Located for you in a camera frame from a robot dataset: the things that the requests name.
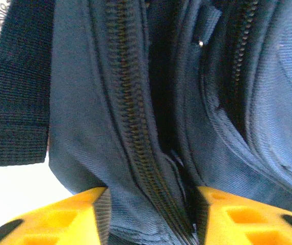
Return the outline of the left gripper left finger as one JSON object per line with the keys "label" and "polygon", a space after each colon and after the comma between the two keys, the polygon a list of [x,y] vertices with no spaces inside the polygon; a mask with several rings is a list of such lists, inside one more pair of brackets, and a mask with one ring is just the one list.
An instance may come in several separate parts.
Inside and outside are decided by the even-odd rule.
{"label": "left gripper left finger", "polygon": [[110,191],[96,187],[0,226],[0,244],[108,244]]}

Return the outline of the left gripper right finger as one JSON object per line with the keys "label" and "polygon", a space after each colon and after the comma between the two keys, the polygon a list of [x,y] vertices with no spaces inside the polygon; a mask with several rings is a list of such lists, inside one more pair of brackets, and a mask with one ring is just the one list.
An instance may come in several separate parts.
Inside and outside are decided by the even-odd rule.
{"label": "left gripper right finger", "polygon": [[292,212],[210,187],[198,187],[200,244],[292,245]]}

